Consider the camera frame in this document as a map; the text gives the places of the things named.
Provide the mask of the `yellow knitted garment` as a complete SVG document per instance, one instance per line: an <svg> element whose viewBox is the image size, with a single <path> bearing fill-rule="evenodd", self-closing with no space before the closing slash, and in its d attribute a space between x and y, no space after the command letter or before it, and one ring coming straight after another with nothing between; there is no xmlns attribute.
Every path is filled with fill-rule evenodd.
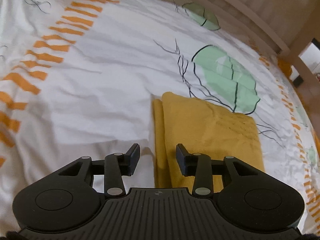
<svg viewBox="0 0 320 240"><path fill-rule="evenodd" d="M235 156L263 171L263 153L254 119L222 106L166 92L152 102L155 126L155 185L193 188L194 178L181 174L176 146L215 160Z"/></svg>

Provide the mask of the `white leaf-patterned duvet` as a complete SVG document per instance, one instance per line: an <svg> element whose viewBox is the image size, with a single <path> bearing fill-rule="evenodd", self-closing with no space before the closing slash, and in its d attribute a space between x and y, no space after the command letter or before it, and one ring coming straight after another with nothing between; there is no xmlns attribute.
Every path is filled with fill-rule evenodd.
<svg viewBox="0 0 320 240"><path fill-rule="evenodd" d="M166 92L254 119L264 171L319 234L315 130L277 55L197 2L1 0L1 234L26 186L83 155L138 143L125 189L156 187L152 102Z"/></svg>

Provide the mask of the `white wooden bed frame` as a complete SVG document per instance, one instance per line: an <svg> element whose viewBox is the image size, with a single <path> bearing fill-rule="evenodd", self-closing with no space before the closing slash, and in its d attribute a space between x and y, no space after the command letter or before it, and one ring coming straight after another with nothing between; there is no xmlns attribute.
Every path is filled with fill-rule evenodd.
<svg viewBox="0 0 320 240"><path fill-rule="evenodd" d="M313 39L319 40L319 0L176 1L200 3L292 63L303 80L298 87L303 101L319 107L319 82L299 58Z"/></svg>

